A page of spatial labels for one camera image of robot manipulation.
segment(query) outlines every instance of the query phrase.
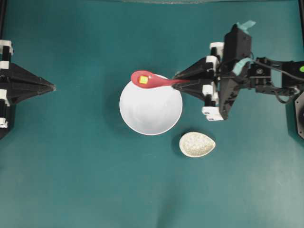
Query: teal tape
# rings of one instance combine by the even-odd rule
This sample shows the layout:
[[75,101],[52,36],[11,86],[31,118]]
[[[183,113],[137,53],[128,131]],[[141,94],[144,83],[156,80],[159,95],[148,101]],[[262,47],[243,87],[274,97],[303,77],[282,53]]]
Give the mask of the teal tape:
[[242,69],[243,67],[245,66],[245,64],[247,62],[251,62],[252,59],[251,58],[244,58],[240,61],[238,61],[235,65],[234,65],[234,68],[232,70],[232,72],[236,75],[236,76],[239,76],[239,74],[242,72]]
[[243,32],[245,32],[246,34],[249,35],[249,32],[247,31],[248,28],[251,28],[252,26],[254,26],[256,24],[255,21],[253,20],[249,20],[247,22],[245,22],[244,24],[240,24],[237,22],[237,27],[241,30],[243,30]]

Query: teal table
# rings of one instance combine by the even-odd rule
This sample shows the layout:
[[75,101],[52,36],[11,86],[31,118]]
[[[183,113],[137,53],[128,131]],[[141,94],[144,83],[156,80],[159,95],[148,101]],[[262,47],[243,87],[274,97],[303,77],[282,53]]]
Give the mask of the teal table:
[[[0,141],[0,227],[304,227],[304,141],[274,96],[241,91],[227,121],[208,122],[203,103],[183,95],[179,122],[158,136],[119,113],[133,71],[171,77],[249,19],[255,56],[304,59],[295,0],[9,0],[12,61],[57,91],[20,103]],[[183,156],[179,137],[193,130],[215,150]]]

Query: black cable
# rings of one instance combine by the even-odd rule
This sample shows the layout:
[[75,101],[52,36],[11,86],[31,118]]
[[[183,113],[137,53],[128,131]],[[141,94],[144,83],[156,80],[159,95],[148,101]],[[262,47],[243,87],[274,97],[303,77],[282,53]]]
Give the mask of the black cable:
[[289,102],[293,99],[293,97],[294,97],[294,96],[289,96],[289,98],[288,98],[287,101],[283,101],[283,100],[279,97],[279,94],[277,94],[277,91],[274,91],[274,92],[275,92],[275,97],[276,97],[277,100],[278,100],[279,102],[281,102],[282,104],[287,104],[287,103],[289,103]]
[[285,75],[287,75],[287,76],[289,76],[289,77],[291,77],[291,78],[293,78],[293,79],[295,79],[295,80],[299,80],[299,81],[304,82],[304,78],[300,78],[300,77],[294,76],[294,75],[292,75],[292,74],[290,74],[290,73],[288,73],[288,72],[286,72],[286,71],[277,69],[277,68],[275,68],[275,67],[269,66],[269,65],[264,64],[264,63],[260,63],[260,62],[254,61],[254,60],[253,60],[253,62],[255,62],[256,64],[261,65],[261,66],[263,66],[263,67],[267,67],[267,68],[269,68],[269,69],[279,71],[279,72],[281,72],[282,74],[285,74]]

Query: red plastic spoon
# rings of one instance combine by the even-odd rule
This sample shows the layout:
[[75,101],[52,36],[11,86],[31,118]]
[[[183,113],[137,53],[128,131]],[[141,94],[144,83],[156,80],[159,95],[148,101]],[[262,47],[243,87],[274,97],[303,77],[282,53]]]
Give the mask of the red plastic spoon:
[[190,80],[166,79],[146,70],[138,70],[131,75],[131,81],[141,88],[150,89],[161,86],[171,86],[175,83],[185,83],[189,82]]

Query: small yellow block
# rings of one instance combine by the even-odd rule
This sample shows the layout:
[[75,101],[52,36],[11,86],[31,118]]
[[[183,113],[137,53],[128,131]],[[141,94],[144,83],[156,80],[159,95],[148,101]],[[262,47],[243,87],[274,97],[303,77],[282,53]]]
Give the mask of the small yellow block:
[[140,77],[139,77],[139,83],[141,83],[141,84],[147,84],[148,83],[148,77],[147,76],[143,76],[143,75],[141,75]]

